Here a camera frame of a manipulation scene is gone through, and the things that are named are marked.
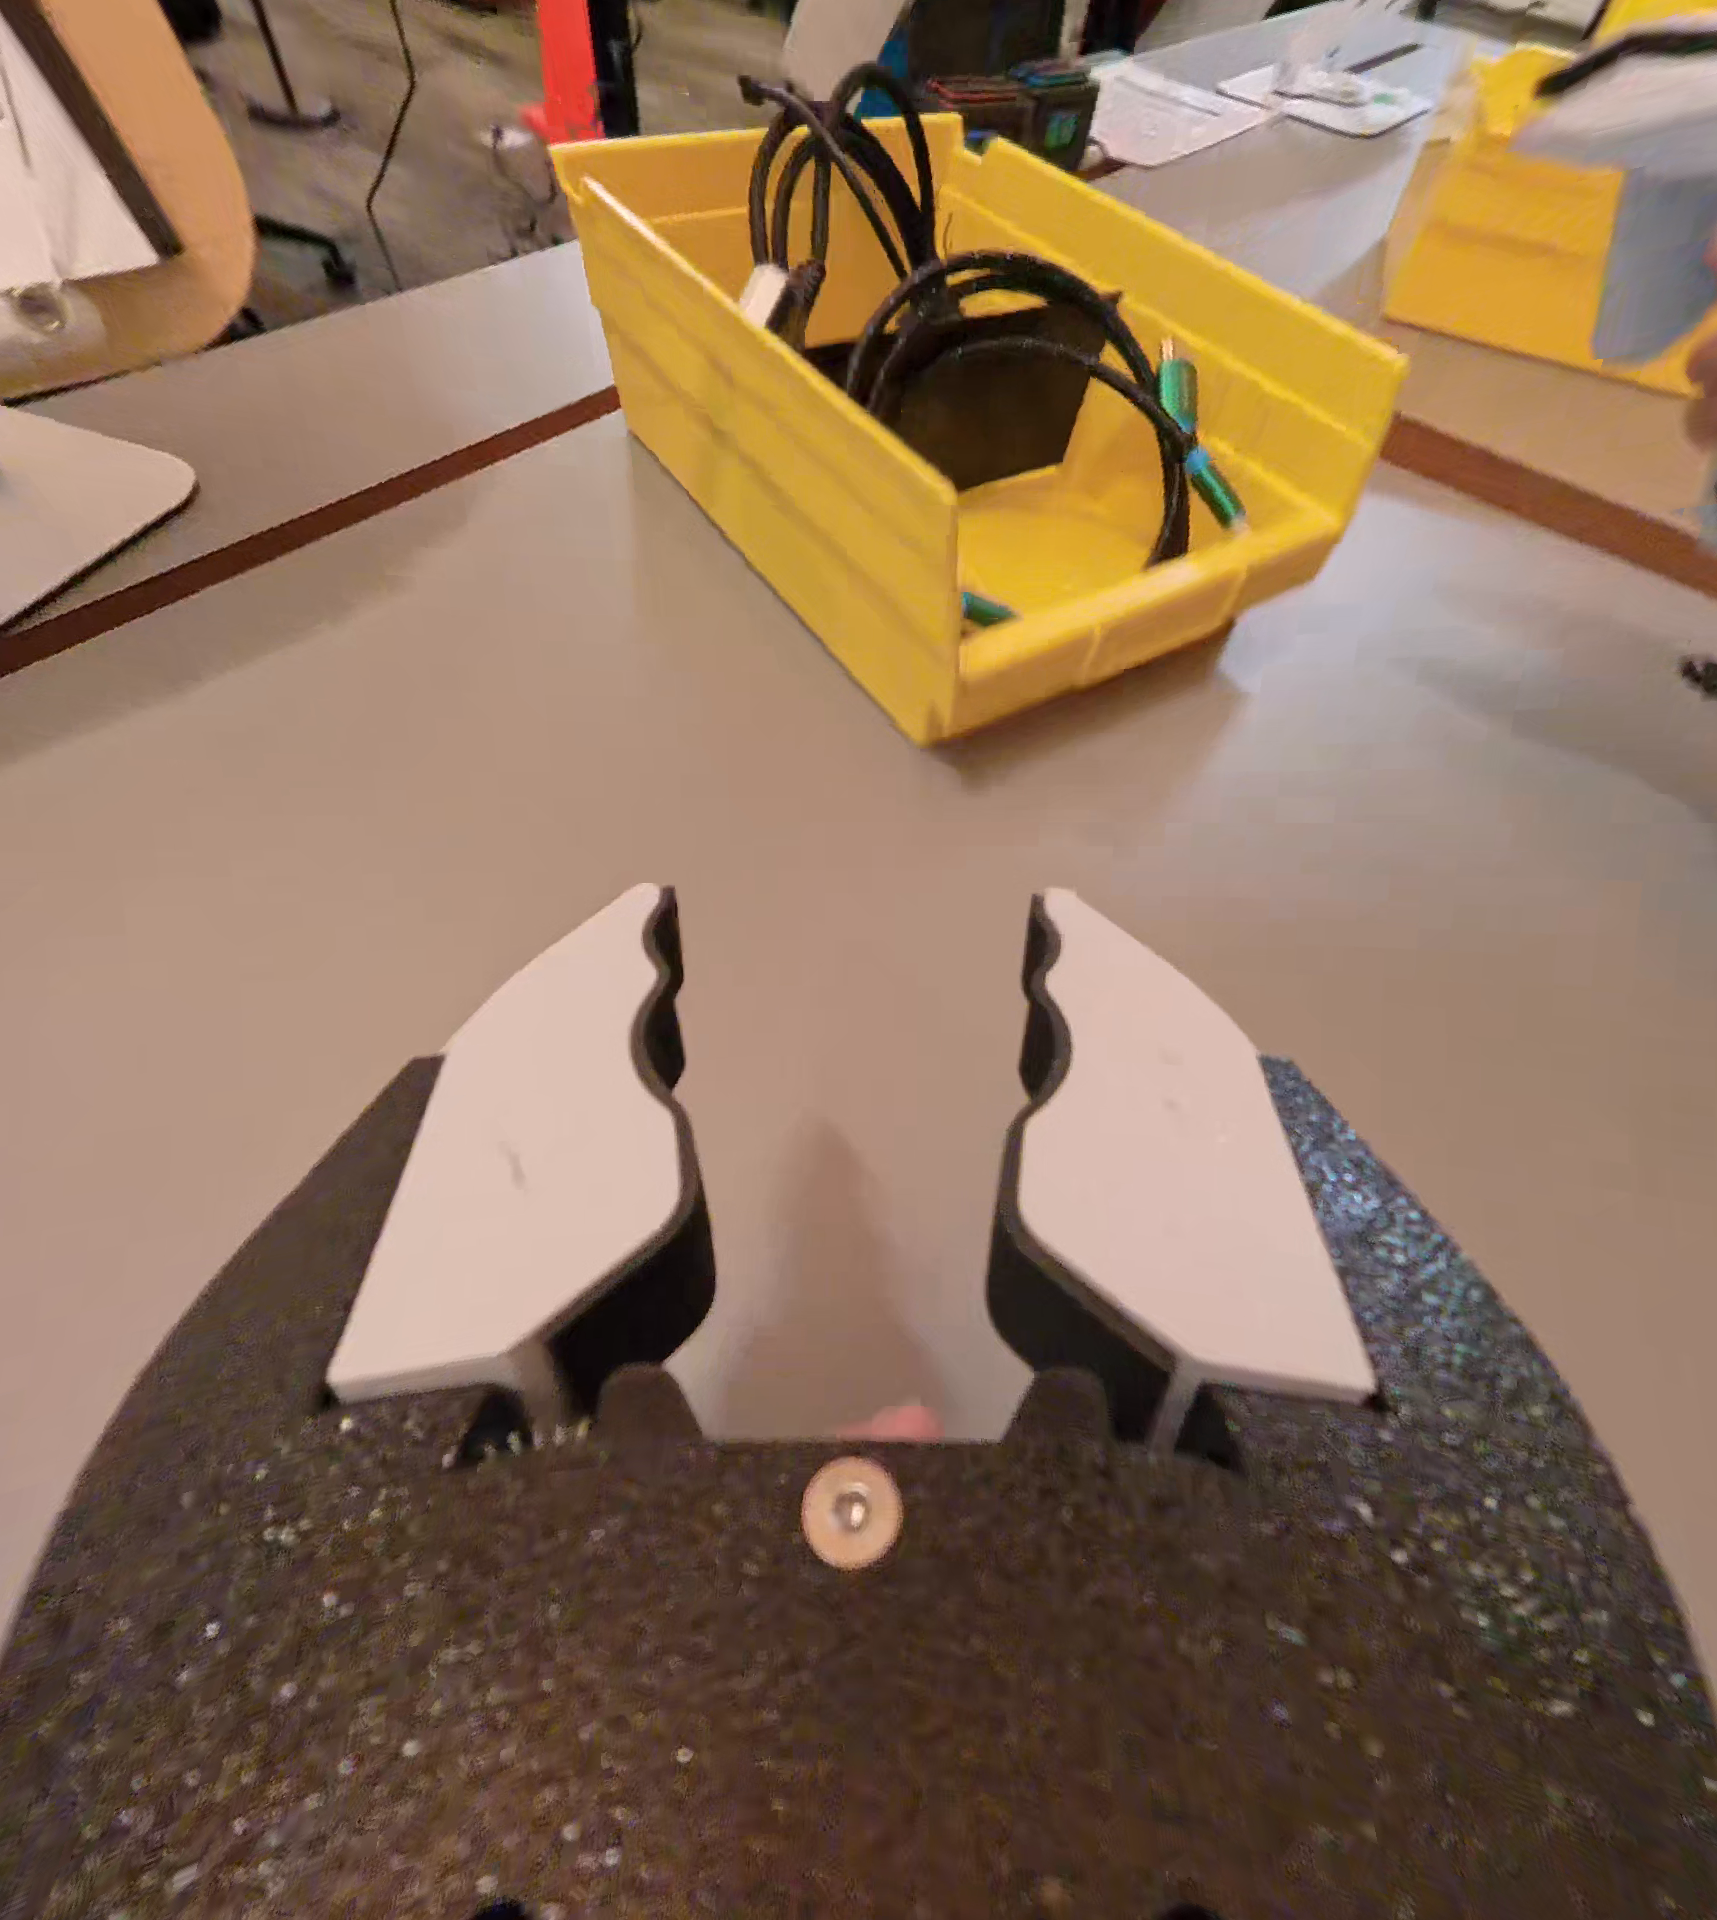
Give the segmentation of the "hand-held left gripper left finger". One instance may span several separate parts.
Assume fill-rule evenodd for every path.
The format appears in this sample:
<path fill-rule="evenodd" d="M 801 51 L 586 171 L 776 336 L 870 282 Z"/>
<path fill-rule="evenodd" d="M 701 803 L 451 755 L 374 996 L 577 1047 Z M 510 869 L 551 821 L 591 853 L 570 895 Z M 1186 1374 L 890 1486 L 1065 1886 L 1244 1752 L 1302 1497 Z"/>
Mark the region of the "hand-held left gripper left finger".
<path fill-rule="evenodd" d="M 676 891 L 639 881 L 462 1021 L 327 1367 L 341 1404 L 483 1386 L 561 1422 L 698 1332 L 718 1273 L 681 986 Z"/>

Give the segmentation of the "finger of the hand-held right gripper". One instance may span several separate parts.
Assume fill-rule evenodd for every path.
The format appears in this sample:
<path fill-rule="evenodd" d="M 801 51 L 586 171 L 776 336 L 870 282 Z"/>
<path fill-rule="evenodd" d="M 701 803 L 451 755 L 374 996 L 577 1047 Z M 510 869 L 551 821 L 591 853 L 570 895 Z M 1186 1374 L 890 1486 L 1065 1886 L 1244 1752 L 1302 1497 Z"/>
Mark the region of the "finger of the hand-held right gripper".
<path fill-rule="evenodd" d="M 1717 174 L 1717 26 L 1653 26 L 1544 77 L 1514 146 L 1626 174 Z"/>

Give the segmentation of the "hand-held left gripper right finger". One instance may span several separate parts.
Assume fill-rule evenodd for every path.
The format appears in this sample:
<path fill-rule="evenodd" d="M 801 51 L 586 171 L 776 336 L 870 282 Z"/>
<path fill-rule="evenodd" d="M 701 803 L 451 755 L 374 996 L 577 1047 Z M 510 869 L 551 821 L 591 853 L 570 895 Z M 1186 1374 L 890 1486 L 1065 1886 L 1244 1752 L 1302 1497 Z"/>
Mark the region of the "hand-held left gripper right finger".
<path fill-rule="evenodd" d="M 1075 889 L 1028 905 L 1023 1099 L 986 1307 L 1038 1377 L 1081 1374 L 1111 1438 L 1199 1446 L 1207 1397 L 1372 1410 L 1379 1377 L 1256 1044 Z"/>

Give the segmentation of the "grey side desk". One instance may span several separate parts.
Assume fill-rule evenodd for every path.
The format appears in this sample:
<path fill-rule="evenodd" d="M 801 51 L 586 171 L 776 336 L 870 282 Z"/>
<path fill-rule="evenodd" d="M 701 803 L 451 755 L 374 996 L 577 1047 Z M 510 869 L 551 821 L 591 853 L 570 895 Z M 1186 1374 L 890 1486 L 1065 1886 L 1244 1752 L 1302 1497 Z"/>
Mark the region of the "grey side desk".
<path fill-rule="evenodd" d="M 0 681 L 412 503 L 619 402 L 575 242 L 0 411 L 6 441 L 194 485 L 0 631 Z"/>

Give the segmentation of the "white packet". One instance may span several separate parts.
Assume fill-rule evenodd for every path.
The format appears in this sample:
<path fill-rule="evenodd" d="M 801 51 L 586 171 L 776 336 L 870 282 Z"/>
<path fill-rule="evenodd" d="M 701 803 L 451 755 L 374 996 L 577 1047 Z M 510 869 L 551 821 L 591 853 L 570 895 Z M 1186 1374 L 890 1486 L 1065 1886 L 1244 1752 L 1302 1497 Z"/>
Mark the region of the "white packet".
<path fill-rule="evenodd" d="M 1218 94 L 1287 122 L 1343 137 L 1369 139 L 1405 129 L 1436 109 L 1436 100 L 1374 70 L 1275 62 L 1215 84 Z"/>

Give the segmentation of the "grey table with papers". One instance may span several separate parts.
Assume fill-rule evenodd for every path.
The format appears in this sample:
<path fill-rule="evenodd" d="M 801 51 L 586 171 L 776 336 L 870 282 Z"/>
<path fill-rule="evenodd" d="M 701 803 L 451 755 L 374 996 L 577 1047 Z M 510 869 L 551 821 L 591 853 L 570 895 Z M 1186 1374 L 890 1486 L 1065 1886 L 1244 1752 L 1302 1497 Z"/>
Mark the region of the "grey table with papers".
<path fill-rule="evenodd" d="M 1140 42 L 1148 65 L 1215 92 L 1273 63 L 1297 37 L 1334 42 L 1346 65 L 1446 102 L 1472 59 L 1521 42 L 1570 51 L 1588 14 L 1578 4 L 1163 4 Z M 1376 284 L 1382 250 L 1433 114 L 1387 133 L 1352 137 L 1287 118 L 1163 165 L 1100 170 L 1100 191 L 1194 238 L 1272 284 L 1328 303 Z"/>

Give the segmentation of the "white paper sheet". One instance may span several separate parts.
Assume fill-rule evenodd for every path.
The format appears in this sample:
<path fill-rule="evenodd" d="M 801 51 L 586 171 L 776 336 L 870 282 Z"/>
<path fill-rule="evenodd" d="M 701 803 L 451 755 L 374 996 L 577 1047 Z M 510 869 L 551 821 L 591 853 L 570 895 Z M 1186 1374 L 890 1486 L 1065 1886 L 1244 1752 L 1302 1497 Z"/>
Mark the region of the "white paper sheet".
<path fill-rule="evenodd" d="M 1090 143 L 1101 160 L 1126 170 L 1160 170 L 1278 118 L 1265 104 L 1240 102 L 1140 59 L 1103 63 L 1096 81 Z"/>

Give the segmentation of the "black box with coloured items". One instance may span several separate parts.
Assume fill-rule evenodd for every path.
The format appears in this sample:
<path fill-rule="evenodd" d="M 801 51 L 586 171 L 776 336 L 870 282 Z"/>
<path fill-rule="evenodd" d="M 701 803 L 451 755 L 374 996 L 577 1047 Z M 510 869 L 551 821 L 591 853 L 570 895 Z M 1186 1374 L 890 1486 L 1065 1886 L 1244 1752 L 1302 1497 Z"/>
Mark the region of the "black box with coloured items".
<path fill-rule="evenodd" d="M 975 151 L 1007 139 L 1077 174 L 1085 165 L 1101 86 L 1075 59 L 1027 59 L 1005 74 L 942 74 L 917 84 L 918 108 L 961 119 Z"/>

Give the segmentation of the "tan wooden chair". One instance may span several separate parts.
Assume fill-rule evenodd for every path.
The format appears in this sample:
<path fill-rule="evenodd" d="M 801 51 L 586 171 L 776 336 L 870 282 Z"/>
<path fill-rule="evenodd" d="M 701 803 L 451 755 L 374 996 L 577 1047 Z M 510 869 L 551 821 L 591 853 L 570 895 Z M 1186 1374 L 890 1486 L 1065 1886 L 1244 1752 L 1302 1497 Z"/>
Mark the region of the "tan wooden chair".
<path fill-rule="evenodd" d="M 172 258 L 84 284 L 103 336 L 51 361 L 46 384 L 65 388 L 210 345 L 247 303 L 256 240 L 231 139 L 162 8 L 42 2 L 40 12 L 180 240 Z"/>

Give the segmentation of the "red cone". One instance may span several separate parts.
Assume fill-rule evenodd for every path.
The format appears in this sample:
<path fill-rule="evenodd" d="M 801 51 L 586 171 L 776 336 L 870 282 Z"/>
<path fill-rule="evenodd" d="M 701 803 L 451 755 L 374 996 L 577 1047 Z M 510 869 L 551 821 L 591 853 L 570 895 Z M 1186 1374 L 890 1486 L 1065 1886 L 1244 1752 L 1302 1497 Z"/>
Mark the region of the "red cone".
<path fill-rule="evenodd" d="M 534 2 L 540 97 L 526 109 L 549 146 L 603 137 L 598 33 L 589 2 Z"/>

